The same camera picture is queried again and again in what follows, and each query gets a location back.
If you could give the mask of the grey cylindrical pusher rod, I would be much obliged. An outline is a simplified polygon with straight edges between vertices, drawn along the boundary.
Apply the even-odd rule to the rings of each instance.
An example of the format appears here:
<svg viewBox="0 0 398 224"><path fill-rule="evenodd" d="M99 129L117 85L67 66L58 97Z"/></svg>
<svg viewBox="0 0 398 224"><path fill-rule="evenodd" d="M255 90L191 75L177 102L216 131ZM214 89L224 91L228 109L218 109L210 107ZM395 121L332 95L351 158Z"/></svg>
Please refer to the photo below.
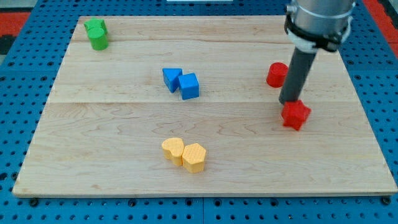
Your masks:
<svg viewBox="0 0 398 224"><path fill-rule="evenodd" d="M279 95L281 104L284 105L286 102L299 99L315 56L316 53L302 52L298 48L294 49L287 76Z"/></svg>

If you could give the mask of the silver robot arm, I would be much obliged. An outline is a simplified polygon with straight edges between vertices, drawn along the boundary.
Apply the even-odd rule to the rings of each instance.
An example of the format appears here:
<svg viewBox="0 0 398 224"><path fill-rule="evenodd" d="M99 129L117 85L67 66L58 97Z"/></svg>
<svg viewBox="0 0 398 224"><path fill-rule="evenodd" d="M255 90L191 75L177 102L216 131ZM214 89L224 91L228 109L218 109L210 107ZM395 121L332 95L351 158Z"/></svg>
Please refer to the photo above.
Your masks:
<svg viewBox="0 0 398 224"><path fill-rule="evenodd" d="M336 52L351 33L355 0L291 0L284 30L295 45L279 102L299 99L317 52Z"/></svg>

